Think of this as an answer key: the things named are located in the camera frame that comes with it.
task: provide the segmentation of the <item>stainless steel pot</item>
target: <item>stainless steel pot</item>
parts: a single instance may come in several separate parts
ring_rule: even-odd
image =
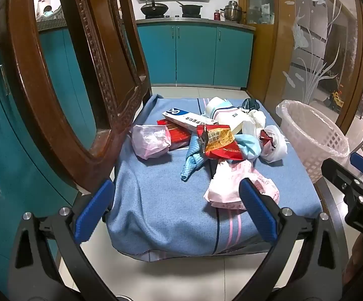
[[[224,12],[225,19],[232,22],[240,22],[243,17],[243,13],[245,13],[241,7],[238,6],[236,1],[229,1],[229,4],[221,10]]]

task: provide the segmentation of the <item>pink stripe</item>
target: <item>pink stripe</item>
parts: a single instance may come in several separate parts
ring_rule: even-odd
[[[233,237],[233,217],[231,216],[231,210],[228,209],[227,212],[229,213],[229,223],[230,223],[230,230],[229,230],[229,241],[227,241],[225,250],[229,247],[231,243],[231,239]]]
[[[238,243],[238,241],[240,240],[240,236],[241,236],[241,216],[240,216],[240,212],[237,210],[237,219],[238,219],[238,232],[237,232],[237,239],[235,240],[235,244],[236,245]]]

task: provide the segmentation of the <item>kitchen counter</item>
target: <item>kitchen counter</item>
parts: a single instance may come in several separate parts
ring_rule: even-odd
[[[175,22],[183,22],[183,23],[200,23],[200,24],[212,24],[217,26],[225,26],[225,27],[234,27],[234,28],[242,28],[250,31],[255,31],[254,27],[241,25],[234,22],[229,21],[219,21],[219,20],[211,20],[211,19],[202,19],[202,18],[157,18],[157,19],[139,19],[136,20],[137,25],[139,24],[154,24],[154,23],[175,23]],[[43,32],[46,30],[54,30],[61,29],[67,27],[66,20],[64,18],[60,19],[51,19],[37,22],[37,28],[39,32]]]
[[[255,31],[255,27],[237,24],[235,22],[229,21],[219,21],[212,19],[203,19],[203,18],[155,18],[155,19],[139,19],[136,20],[137,25],[139,24],[152,24],[152,23],[172,23],[172,22],[196,22],[200,24],[212,24],[212,25],[221,25],[221,26],[229,26],[235,28],[242,28],[247,30]]]

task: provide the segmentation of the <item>white plastic basket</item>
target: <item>white plastic basket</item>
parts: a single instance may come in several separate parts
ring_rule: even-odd
[[[280,129],[295,149],[313,183],[322,176],[321,165],[329,157],[342,163],[350,153],[347,138],[323,113],[299,101],[276,106]]]

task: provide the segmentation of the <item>red snack package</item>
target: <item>red snack package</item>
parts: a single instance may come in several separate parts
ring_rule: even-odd
[[[270,141],[272,147],[275,148],[275,146],[273,145],[273,138],[268,135],[265,130],[261,130],[259,141],[261,142],[262,146],[265,146]]]
[[[191,133],[187,129],[169,120],[162,119],[157,121],[158,125],[166,125],[170,132],[171,145],[169,150],[178,149],[190,145]]]
[[[242,161],[243,155],[228,125],[199,125],[201,149],[209,159]]]

